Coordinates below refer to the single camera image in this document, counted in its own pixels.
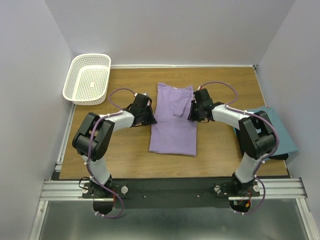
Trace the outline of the purple t shirt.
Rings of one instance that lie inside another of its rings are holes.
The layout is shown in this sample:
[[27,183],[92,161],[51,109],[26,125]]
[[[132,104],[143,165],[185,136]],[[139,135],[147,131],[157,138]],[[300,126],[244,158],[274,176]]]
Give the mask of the purple t shirt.
[[151,126],[149,151],[157,154],[197,155],[197,123],[188,120],[194,98],[193,87],[157,85],[157,100]]

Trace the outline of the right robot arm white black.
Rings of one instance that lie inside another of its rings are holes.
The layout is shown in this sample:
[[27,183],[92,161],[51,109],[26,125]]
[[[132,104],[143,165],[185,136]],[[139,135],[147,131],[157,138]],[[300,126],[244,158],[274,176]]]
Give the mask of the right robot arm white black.
[[199,88],[193,96],[188,116],[190,121],[221,122],[238,130],[243,157],[222,189],[234,195],[247,191],[253,185],[260,166],[277,150],[280,142],[268,114],[264,111],[252,113],[239,110],[222,102],[214,103],[205,88]]

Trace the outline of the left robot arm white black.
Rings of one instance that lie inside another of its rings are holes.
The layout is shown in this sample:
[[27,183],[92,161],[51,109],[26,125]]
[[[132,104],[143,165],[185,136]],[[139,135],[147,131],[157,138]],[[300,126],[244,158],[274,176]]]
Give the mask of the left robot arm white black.
[[134,101],[118,112],[98,115],[88,113],[72,140],[72,147],[83,158],[89,173],[89,194],[108,198],[114,194],[112,176],[107,169],[104,156],[115,131],[156,124],[152,99],[141,93],[134,94]]

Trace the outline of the white plastic laundry basket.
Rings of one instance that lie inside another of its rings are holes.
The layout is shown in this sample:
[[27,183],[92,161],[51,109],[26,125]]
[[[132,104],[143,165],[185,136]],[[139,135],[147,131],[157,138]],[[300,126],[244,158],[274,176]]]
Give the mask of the white plastic laundry basket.
[[106,99],[111,58],[102,53],[76,56],[69,67],[62,90],[63,97],[75,105],[94,106]]

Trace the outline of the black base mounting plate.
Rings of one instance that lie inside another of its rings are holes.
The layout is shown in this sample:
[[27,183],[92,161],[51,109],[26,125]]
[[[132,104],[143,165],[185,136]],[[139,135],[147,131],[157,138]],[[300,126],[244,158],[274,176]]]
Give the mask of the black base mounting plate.
[[114,214],[115,209],[229,208],[248,212],[250,200],[259,197],[256,182],[236,189],[230,177],[114,178],[105,190],[100,185],[79,181],[82,198],[93,201],[93,210]]

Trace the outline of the folded teal t shirt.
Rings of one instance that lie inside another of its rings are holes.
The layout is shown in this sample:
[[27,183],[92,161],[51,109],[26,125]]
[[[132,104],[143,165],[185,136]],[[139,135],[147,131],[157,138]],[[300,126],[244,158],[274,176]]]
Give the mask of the folded teal t shirt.
[[290,134],[288,133],[287,129],[285,128],[285,126],[284,126],[283,122],[281,121],[279,115],[277,114],[276,110],[273,107],[266,107],[266,106],[261,106],[258,108],[252,108],[252,109],[248,110],[248,112],[252,112],[254,114],[259,111],[264,111],[267,113],[271,124],[273,125],[273,127],[275,128],[275,130],[278,134],[279,145],[273,155],[286,154],[286,153],[289,153],[289,155],[290,155],[290,154],[298,152],[297,146],[295,145],[294,141],[292,140]]

